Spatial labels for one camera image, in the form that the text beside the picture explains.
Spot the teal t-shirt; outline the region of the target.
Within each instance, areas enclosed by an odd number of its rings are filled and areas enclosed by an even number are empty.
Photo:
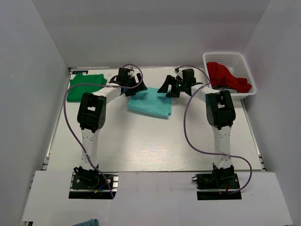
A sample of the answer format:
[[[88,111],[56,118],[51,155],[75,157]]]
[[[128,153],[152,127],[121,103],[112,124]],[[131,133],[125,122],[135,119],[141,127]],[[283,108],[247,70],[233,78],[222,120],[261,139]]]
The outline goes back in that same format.
[[[147,116],[167,119],[172,113],[172,100],[156,88],[136,93],[128,102],[128,110]]]

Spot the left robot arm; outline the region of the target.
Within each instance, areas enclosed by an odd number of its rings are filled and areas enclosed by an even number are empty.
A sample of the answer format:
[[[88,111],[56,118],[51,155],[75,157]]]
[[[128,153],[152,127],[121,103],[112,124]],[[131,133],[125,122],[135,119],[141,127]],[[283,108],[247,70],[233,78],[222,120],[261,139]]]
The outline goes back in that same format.
[[[82,135],[82,156],[81,164],[74,168],[74,172],[85,186],[95,188],[100,182],[97,145],[106,119],[107,104],[121,95],[134,96],[145,90],[142,72],[134,74],[133,69],[121,67],[104,88],[83,94],[77,115]]]

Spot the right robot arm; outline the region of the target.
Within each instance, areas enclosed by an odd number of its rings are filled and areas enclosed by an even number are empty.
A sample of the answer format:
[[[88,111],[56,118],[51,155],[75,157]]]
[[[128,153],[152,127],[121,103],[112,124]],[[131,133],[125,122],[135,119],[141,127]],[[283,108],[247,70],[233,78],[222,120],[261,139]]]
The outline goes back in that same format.
[[[209,83],[197,82],[193,69],[175,69],[177,76],[167,75],[158,93],[165,93],[166,97],[179,98],[184,92],[190,96],[184,111],[184,118],[193,98],[206,104],[206,117],[214,134],[214,152],[194,150],[214,157],[212,181],[216,187],[222,188],[234,176],[234,167],[230,156],[230,132],[236,118],[235,108],[230,92],[214,90]]]

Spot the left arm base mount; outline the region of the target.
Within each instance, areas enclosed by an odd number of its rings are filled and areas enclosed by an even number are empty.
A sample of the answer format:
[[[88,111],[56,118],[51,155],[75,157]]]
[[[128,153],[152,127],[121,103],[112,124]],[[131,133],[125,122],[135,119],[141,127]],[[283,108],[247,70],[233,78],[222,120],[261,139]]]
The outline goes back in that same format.
[[[107,182],[105,182],[101,174],[99,174],[94,182],[88,182],[73,173],[69,199],[112,200],[113,197],[111,196],[107,183],[109,183],[113,196],[115,196],[118,189],[119,174],[110,172],[104,175],[107,178]]]

